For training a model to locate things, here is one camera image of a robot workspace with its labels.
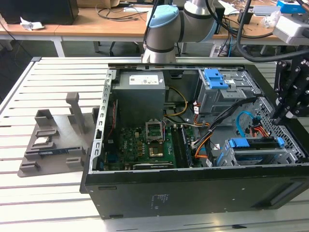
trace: power supply label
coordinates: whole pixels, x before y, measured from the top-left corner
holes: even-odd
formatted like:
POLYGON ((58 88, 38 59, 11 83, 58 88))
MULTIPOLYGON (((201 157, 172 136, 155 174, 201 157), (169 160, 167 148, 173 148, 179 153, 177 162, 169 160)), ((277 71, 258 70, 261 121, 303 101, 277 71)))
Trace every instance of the power supply label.
POLYGON ((158 85, 158 75, 131 75, 129 85, 158 85))
POLYGON ((151 196, 151 209, 161 209, 169 200, 169 194, 159 194, 151 196))

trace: green circuit board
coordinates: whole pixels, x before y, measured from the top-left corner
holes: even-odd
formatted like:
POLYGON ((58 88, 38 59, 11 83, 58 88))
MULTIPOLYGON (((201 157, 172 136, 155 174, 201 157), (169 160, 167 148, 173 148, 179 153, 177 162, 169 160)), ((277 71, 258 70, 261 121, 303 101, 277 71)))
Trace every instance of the green circuit board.
MULTIPOLYGON (((159 136, 160 128, 149 130, 150 136, 159 136)), ((193 138, 191 128, 186 129, 187 140, 193 138)), ((168 162, 176 166, 171 127, 164 128, 164 141, 146 141, 146 128, 121 128, 118 137, 117 154, 107 154, 105 168, 110 171, 125 170, 127 164, 168 162)))

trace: open computer tower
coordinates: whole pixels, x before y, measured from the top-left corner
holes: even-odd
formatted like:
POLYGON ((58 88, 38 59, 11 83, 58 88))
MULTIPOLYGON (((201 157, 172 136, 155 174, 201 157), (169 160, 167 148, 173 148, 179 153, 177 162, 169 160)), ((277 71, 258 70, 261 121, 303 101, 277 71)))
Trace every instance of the open computer tower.
POLYGON ((309 135, 274 123, 254 65, 109 66, 81 185, 102 219, 276 209, 308 188, 309 135))

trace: aluminum table surface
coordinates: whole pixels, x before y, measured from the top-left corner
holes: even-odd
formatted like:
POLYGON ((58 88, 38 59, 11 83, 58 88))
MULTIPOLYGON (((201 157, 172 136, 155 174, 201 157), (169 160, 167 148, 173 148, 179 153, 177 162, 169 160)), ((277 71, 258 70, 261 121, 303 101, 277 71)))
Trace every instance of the aluminum table surface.
MULTIPOLYGON (((100 103, 110 62, 139 58, 42 58, 31 62, 0 107, 0 231, 307 231, 309 190, 278 210, 101 220, 88 194, 79 193, 82 172, 20 178, 17 171, 38 109, 69 114, 67 92, 79 92, 83 113, 100 103)), ((178 58, 181 63, 250 63, 242 58, 178 58)), ((274 83, 275 63, 257 64, 274 83)), ((301 118, 309 129, 309 120, 301 118)))

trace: white label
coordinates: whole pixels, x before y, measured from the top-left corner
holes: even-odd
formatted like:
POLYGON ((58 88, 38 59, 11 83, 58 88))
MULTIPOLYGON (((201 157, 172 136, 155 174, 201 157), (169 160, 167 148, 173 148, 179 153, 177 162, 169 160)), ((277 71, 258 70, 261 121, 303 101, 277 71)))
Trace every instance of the white label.
POLYGON ((220 144, 215 144, 213 149, 214 150, 220 150, 220 144))
POLYGON ((52 155, 52 151, 39 152, 40 155, 52 155))
POLYGON ((129 85, 158 85, 158 75, 132 75, 129 79, 129 85))
POLYGON ((195 113, 196 115, 198 115, 198 106, 195 106, 195 107, 194 107, 194 113, 195 113))
POLYGON ((211 167, 212 167, 212 163, 210 162, 210 160, 209 160, 209 159, 207 159, 207 160, 206 160, 206 165, 207 165, 209 168, 211 168, 211 167))
POLYGON ((227 84, 235 84, 235 81, 234 80, 224 80, 225 83, 227 84))

